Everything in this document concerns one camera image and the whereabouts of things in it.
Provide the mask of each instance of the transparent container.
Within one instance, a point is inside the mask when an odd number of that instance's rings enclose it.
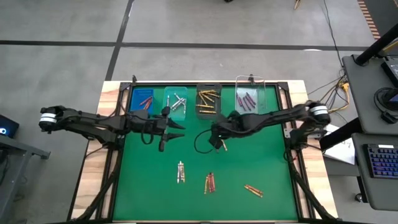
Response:
[[[266,82],[263,77],[239,75],[235,84],[235,110],[240,114],[266,111]]]
[[[188,96],[187,87],[168,86],[164,88],[162,108],[167,106],[167,97],[169,97],[169,106],[170,106],[169,118],[172,118],[174,121],[185,120],[185,115],[187,113],[187,106],[188,106],[187,96]],[[185,102],[181,102],[178,98],[185,99]]]

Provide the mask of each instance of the small bin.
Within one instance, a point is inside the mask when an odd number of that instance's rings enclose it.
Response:
[[[185,120],[185,115],[187,113],[187,103],[188,103],[187,96],[188,96],[187,87],[168,86],[164,89],[162,108],[167,106],[167,97],[169,97],[169,106],[170,106],[169,118],[172,118],[174,121]]]
[[[266,83],[264,78],[253,75],[236,77],[235,110],[240,114],[265,113]]]
[[[148,111],[149,114],[153,114],[154,101],[155,101],[154,89],[135,88],[132,91],[132,100],[131,100],[130,111],[144,110],[144,108],[146,107],[146,105],[148,103],[149,106],[146,110]]]
[[[195,111],[199,119],[216,119],[217,116],[221,113],[221,89],[222,86],[219,83],[212,83],[212,84],[198,84],[197,85],[197,96],[196,96],[196,105]],[[206,91],[206,90],[214,90],[216,95],[220,96],[215,97],[211,95],[206,95],[214,102],[211,102],[209,99],[203,96],[203,99],[200,97],[199,92]],[[198,105],[205,105],[203,102],[205,100],[207,102],[207,106],[212,106],[213,108],[202,107]],[[214,111],[215,113],[201,113],[200,111]]]

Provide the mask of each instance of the computer keyboard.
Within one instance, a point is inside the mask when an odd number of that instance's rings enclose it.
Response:
[[[398,179],[398,146],[365,144],[364,147],[371,177]]]

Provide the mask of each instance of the green mat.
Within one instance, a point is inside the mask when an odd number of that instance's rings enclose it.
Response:
[[[154,112],[162,109],[164,86],[154,89]],[[283,159],[284,139],[280,125],[264,128],[244,138],[225,141],[228,151],[199,154],[193,148],[196,135],[211,121],[195,114],[195,87],[188,87],[187,117],[178,123],[186,130],[165,151],[158,151],[157,136],[151,145],[140,134],[126,138],[119,178],[114,220],[297,220],[289,168]],[[267,86],[267,109],[278,110],[275,87]],[[222,90],[222,112],[234,110],[234,86]],[[210,133],[200,136],[197,147],[211,149]],[[177,184],[177,164],[185,166],[185,183]],[[205,178],[215,175],[216,192],[204,194]],[[264,192],[263,198],[244,188],[249,184]]]

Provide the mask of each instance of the wooden table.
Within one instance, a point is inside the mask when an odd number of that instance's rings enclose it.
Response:
[[[157,81],[143,81],[138,82],[140,83],[155,83]],[[203,82],[203,81],[181,81],[181,82]],[[235,82],[235,81],[213,81],[213,82]],[[287,82],[289,86],[289,93],[292,105],[297,105],[299,103],[304,103],[308,100],[307,91],[305,89],[304,81],[303,80],[272,80],[270,82]],[[116,106],[118,93],[119,93],[119,86],[121,82],[117,81],[110,81],[104,82],[102,91],[101,91],[101,98],[99,99],[98,110],[97,113],[101,115],[109,115],[111,114]],[[284,108],[288,107],[287,98],[284,92],[281,90],[281,100],[282,105]],[[126,97],[123,98],[123,103],[126,104]],[[319,147],[319,142],[310,139],[308,143],[314,146]],[[88,149],[86,153],[90,153],[95,149],[100,148],[101,145],[97,141],[90,141],[88,144]],[[113,152],[113,164],[116,160],[117,152]],[[90,203],[95,198],[96,194],[100,191],[101,187],[101,180],[103,178],[103,171],[105,165],[107,149],[102,149],[86,158],[83,164],[83,168],[81,171],[80,179],[78,180],[78,190],[76,192],[76,198],[73,202],[73,210],[71,213],[71,218],[79,217],[90,205]],[[326,208],[326,210],[337,217],[337,211],[335,207],[335,202],[333,200],[333,195],[330,188],[329,179],[326,173],[325,163],[323,161],[323,156],[320,150],[308,147],[302,151],[305,168],[307,171],[308,182],[311,191],[314,193],[316,198],[319,202]],[[296,168],[299,170],[299,166],[296,161]],[[111,194],[111,189],[108,191],[105,197],[103,215],[106,216],[108,212],[108,202]],[[306,209],[306,199],[303,192],[300,190],[299,187],[299,194],[300,194],[300,201],[302,204],[303,209],[303,216],[308,217],[308,210]]]

